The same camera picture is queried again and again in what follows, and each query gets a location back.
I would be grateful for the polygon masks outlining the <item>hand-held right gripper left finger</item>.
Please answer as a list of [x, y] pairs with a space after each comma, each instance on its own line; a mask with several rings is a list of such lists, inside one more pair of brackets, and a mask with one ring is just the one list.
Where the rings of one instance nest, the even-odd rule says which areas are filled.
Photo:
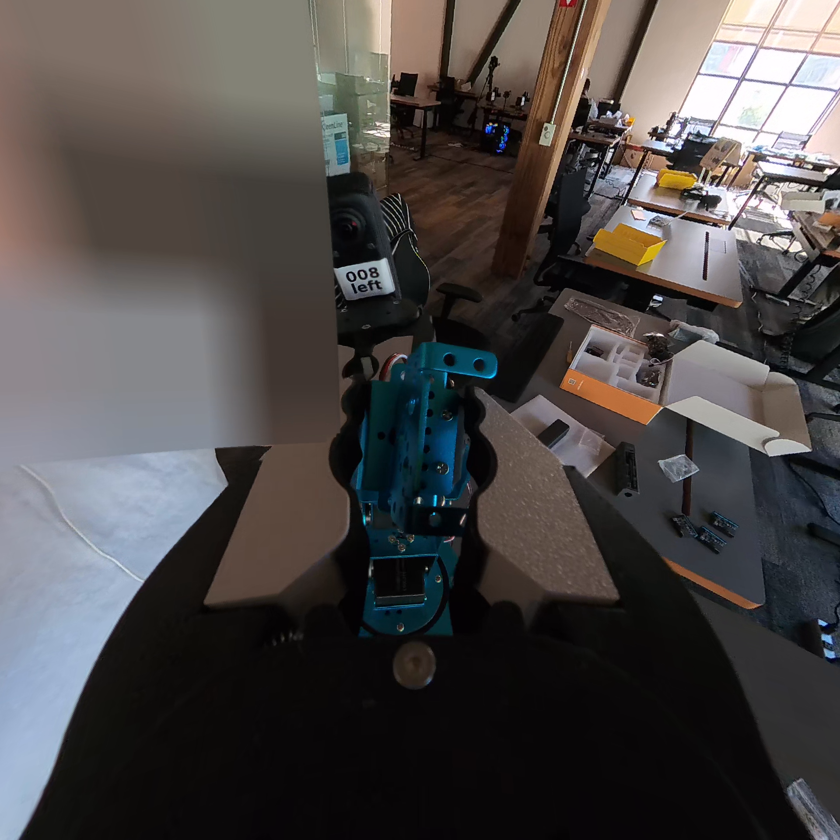
[[335, 553], [350, 533], [349, 492], [333, 474], [330, 446], [345, 414], [333, 394], [328, 436], [277, 444], [256, 477], [204, 598], [213, 612], [278, 607], [294, 627], [346, 593]]

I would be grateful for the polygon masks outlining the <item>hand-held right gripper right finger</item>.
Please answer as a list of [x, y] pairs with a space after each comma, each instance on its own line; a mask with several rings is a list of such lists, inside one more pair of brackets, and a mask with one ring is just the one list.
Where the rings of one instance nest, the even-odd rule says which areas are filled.
[[526, 628], [558, 604], [620, 606], [561, 462], [481, 388], [464, 400], [473, 491], [451, 586], [453, 633], [477, 634], [498, 603], [513, 604]]

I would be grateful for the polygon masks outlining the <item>blue toy robot arm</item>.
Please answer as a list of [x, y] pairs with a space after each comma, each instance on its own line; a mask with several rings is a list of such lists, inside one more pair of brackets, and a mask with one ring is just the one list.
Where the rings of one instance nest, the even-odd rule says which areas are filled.
[[353, 474], [370, 555], [360, 636], [450, 635], [466, 525], [470, 439], [458, 385], [496, 376], [496, 356], [423, 343], [374, 381]]

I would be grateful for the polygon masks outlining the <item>grey desk with orange edge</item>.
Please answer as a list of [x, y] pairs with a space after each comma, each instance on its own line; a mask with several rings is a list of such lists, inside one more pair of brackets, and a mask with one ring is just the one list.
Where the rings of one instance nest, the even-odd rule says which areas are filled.
[[565, 309], [565, 302], [573, 295], [572, 290], [562, 292], [551, 310], [544, 314], [562, 319], [563, 326], [520, 398], [510, 402], [497, 397], [497, 401], [511, 412], [542, 396], [576, 421], [602, 434], [609, 445], [634, 444], [638, 496], [616, 496], [611, 460], [590, 476], [590, 482], [675, 572], [738, 607], [746, 610], [761, 607], [765, 603], [765, 585], [751, 449], [708, 427], [694, 424], [689, 458], [698, 465], [699, 472], [691, 480], [689, 517], [696, 525], [707, 526], [711, 513], [718, 512], [736, 522], [739, 529], [719, 553], [697, 540], [679, 537], [670, 519], [680, 513], [683, 493], [680, 485], [668, 481], [658, 462], [685, 451], [687, 420], [664, 409], [643, 425], [561, 390], [569, 367], [568, 354], [580, 346], [590, 327], [587, 321]]

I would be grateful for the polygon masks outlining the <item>wooden top desk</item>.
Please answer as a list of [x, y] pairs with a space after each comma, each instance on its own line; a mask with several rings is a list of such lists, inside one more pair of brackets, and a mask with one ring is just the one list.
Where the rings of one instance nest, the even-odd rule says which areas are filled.
[[401, 107], [404, 109], [420, 111], [423, 114], [423, 120], [421, 125], [421, 143], [419, 146], [418, 155], [414, 158], [415, 161], [422, 161], [426, 157], [429, 113], [437, 109], [441, 105], [441, 102], [433, 99], [404, 97], [395, 94], [391, 95], [390, 97], [390, 105], [392, 109], [394, 109], [395, 107]]

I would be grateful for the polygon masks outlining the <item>wood edged desk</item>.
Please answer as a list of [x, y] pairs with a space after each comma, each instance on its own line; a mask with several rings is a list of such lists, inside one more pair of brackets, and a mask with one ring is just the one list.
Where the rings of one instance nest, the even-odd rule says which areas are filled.
[[702, 184], [689, 190], [666, 188], [657, 184], [654, 174], [640, 175], [625, 203], [654, 214], [720, 228], [729, 226], [738, 211], [734, 197], [725, 189]]

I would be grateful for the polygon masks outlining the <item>striped cloth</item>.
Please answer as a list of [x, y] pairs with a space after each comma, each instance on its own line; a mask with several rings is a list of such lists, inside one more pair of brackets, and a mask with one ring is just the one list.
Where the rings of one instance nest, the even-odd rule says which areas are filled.
[[392, 254], [395, 256], [401, 243], [406, 241], [419, 256], [417, 231], [404, 197], [400, 193], [390, 194], [381, 199], [380, 206]]

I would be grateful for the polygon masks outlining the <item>white paper sheet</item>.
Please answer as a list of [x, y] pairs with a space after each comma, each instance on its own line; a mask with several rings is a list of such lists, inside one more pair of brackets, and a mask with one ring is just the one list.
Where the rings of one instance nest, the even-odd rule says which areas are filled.
[[533, 397], [511, 415], [535, 437], [555, 422], [568, 425], [567, 434], [550, 450], [563, 466], [577, 469], [584, 478], [593, 474], [615, 452], [603, 435], [583, 425], [542, 395]]

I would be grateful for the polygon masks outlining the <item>black rectangular pad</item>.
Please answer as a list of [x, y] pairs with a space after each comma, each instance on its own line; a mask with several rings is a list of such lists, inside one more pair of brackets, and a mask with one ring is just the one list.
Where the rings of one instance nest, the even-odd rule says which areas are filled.
[[497, 375], [489, 381], [487, 393], [509, 403], [520, 400], [563, 325], [562, 317], [547, 312], [541, 314], [499, 362]]

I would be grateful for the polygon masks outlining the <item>stack of cardboard boxes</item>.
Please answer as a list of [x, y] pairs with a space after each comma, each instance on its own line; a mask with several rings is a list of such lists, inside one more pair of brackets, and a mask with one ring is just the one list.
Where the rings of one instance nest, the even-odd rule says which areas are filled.
[[390, 57], [350, 55], [347, 70], [320, 70], [324, 157], [328, 176], [361, 172], [379, 194], [387, 191], [391, 163]]

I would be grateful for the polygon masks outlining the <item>flat bag of black parts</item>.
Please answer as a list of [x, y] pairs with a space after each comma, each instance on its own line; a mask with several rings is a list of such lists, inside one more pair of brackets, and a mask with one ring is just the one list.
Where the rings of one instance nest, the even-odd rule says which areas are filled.
[[585, 300], [582, 297], [572, 297], [564, 303], [564, 308], [588, 323], [607, 331], [619, 334], [625, 338], [635, 337], [639, 317], [618, 311], [615, 308], [597, 302]]

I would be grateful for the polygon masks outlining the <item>orange white cardboard box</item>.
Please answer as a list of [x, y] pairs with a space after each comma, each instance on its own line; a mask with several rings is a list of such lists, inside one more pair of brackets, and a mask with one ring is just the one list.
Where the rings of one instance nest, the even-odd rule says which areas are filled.
[[769, 457], [812, 452], [795, 381], [705, 341], [660, 359], [649, 342], [595, 325], [560, 389], [638, 424], [669, 411]]

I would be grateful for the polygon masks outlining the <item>large yellow plastic bin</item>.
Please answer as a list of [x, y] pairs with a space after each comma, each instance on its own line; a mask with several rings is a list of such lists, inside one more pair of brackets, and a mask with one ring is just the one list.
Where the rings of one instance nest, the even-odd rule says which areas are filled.
[[604, 254], [620, 259], [632, 266], [642, 266], [653, 261], [666, 240], [636, 227], [618, 224], [612, 230], [600, 229], [593, 237], [593, 246]]

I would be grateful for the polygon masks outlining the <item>small clear labelled bag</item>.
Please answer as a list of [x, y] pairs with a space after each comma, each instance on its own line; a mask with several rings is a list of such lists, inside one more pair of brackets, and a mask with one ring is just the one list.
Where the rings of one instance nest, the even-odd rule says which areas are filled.
[[789, 803], [811, 839], [839, 839], [839, 824], [802, 778], [785, 789]]

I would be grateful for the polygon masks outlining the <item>large grid window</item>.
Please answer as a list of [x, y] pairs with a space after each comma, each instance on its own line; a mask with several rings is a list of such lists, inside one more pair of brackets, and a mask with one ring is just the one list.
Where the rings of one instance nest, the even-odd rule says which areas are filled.
[[838, 104], [838, 1], [732, 1], [679, 110], [713, 135], [812, 137]]

